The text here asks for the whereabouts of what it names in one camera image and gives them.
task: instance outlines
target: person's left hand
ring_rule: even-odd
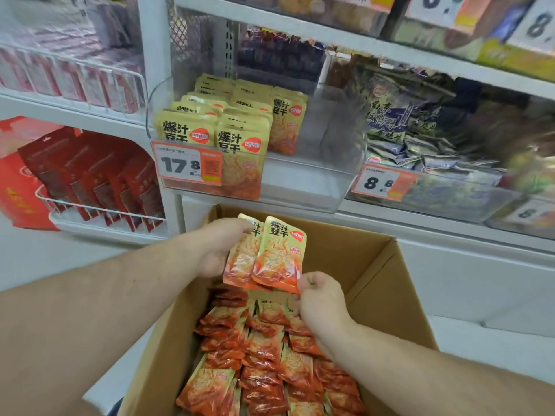
[[[218,219],[197,231],[189,232],[190,241],[199,254],[199,277],[215,277],[224,272],[229,250],[254,226],[245,219]]]

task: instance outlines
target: cardboard box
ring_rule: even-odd
[[[217,205],[207,221],[246,213],[260,221],[267,214]],[[345,293],[351,317],[359,324],[437,349],[396,240],[381,233],[274,215],[306,232],[303,270],[335,277]],[[119,416],[173,416],[175,399],[193,370],[200,337],[193,334],[206,313],[210,281],[196,279],[179,294],[156,323]],[[367,412],[395,413],[361,388]]]

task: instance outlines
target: white tile floor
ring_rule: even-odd
[[[59,232],[12,228],[0,213],[0,291],[127,251],[122,244],[77,239]],[[430,317],[440,349],[555,384],[555,338],[482,328]],[[150,331],[86,394],[107,412],[126,392]]]

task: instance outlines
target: clear plastic bin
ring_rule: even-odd
[[[163,82],[154,90],[147,117],[147,129],[153,141],[160,140],[153,125],[156,112],[169,108],[173,101],[192,91],[197,78],[203,72],[210,73],[211,70],[207,70],[205,66],[187,64],[182,73],[176,74],[176,77]],[[360,100],[347,99],[342,90],[318,88],[310,81],[259,70],[239,67],[235,69],[234,78],[280,86],[309,95],[295,153],[285,155],[268,151],[263,160],[260,160],[260,155],[238,153],[235,159],[246,165],[240,172],[233,173],[226,169],[226,155],[229,163],[234,160],[231,153],[208,147],[223,153],[221,186],[163,178],[164,186],[335,212],[364,162],[365,120]],[[160,141],[184,145],[179,141]]]
[[[369,36],[379,36],[394,0],[372,4],[372,0],[229,0],[281,14],[339,27]]]
[[[400,172],[412,180],[404,195],[392,200],[350,192],[347,197],[351,200],[471,223],[483,223],[499,209],[522,197],[519,192],[504,188],[412,172],[383,164],[379,164],[379,167]]]
[[[522,198],[500,209],[486,224],[504,231],[555,239],[555,200]]]

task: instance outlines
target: forearm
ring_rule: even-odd
[[[323,339],[334,361],[401,416],[552,415],[555,386],[353,324]]]
[[[58,416],[196,276],[188,235],[0,294],[4,414]]]

